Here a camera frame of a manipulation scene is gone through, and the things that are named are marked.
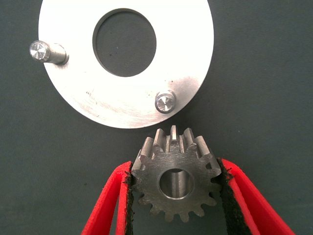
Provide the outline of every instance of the red plastic jaw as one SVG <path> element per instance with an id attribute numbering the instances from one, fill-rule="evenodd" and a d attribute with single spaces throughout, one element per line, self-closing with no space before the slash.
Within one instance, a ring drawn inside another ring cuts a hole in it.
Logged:
<path id="1" fill-rule="evenodd" d="M 118 197 L 119 202 L 115 234 L 125 235 L 131 166 L 132 162 L 127 162 L 118 166 L 113 171 L 93 208 L 85 228 L 82 231 L 82 235 L 108 235 L 110 233 Z"/>
<path id="2" fill-rule="evenodd" d="M 222 163 L 231 176 L 228 185 L 238 203 L 244 221 L 253 235 L 294 235 L 294 232 L 275 212 L 250 179 L 234 163 L 222 159 Z M 118 166 L 94 206 L 82 235 L 109 235 L 115 205 L 119 197 L 116 235 L 125 235 L 128 224 L 130 202 L 131 162 Z"/>
<path id="3" fill-rule="evenodd" d="M 234 163 L 222 159 L 232 176 L 228 185 L 244 215 L 246 225 L 253 235 L 294 235 L 283 219 L 276 213 L 251 180 Z"/>

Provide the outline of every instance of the metal gear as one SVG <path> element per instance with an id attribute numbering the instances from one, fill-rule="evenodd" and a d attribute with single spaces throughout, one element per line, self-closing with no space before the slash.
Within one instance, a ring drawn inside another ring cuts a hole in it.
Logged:
<path id="1" fill-rule="evenodd" d="M 140 204 L 152 204 L 152 215 L 164 211 L 168 222 L 175 214 L 188 222 L 189 212 L 204 216 L 202 204 L 216 205 L 209 193 L 220 191 L 220 185 L 211 182 L 220 173 L 202 136 L 194 138 L 190 128 L 178 135 L 172 126 L 169 136 L 158 129 L 155 139 L 144 142 L 132 168 L 133 189 L 144 194 Z"/>

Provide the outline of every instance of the aluminum plate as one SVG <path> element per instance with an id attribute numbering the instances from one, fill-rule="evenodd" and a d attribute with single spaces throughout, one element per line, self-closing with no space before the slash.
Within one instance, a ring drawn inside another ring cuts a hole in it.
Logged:
<path id="1" fill-rule="evenodd" d="M 143 15 L 156 34 L 151 64 L 132 77 L 105 70 L 93 50 L 99 20 L 125 8 Z M 214 31 L 207 0 L 43 0 L 39 40 L 59 43 L 69 54 L 67 64 L 45 68 L 74 109 L 107 126 L 140 128 L 168 119 L 193 98 L 208 72 Z M 163 90 L 177 97 L 169 114 L 155 108 Z"/>

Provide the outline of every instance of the metal pin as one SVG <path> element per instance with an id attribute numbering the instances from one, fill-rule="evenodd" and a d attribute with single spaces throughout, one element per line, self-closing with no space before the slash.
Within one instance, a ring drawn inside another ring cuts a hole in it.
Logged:
<path id="1" fill-rule="evenodd" d="M 156 109 L 162 114 L 168 114 L 175 109 L 176 96 L 173 91 L 164 91 L 156 94 Z"/>
<path id="2" fill-rule="evenodd" d="M 29 46 L 29 53 L 34 60 L 41 63 L 66 64 L 68 54 L 64 48 L 56 43 L 48 44 L 43 41 L 34 41 Z"/>

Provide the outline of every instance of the dark gray background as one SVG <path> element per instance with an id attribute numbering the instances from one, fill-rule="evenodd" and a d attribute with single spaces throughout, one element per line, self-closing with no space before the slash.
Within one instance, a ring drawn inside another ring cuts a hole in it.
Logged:
<path id="1" fill-rule="evenodd" d="M 313 1 L 209 3 L 215 45 L 200 91 L 171 119 L 124 130 L 76 112 L 28 55 L 41 0 L 0 1 L 0 234 L 79 234 L 114 168 L 172 124 L 203 135 L 297 234 L 313 234 Z M 221 204 L 188 224 L 134 210 L 135 235 L 226 233 Z"/>

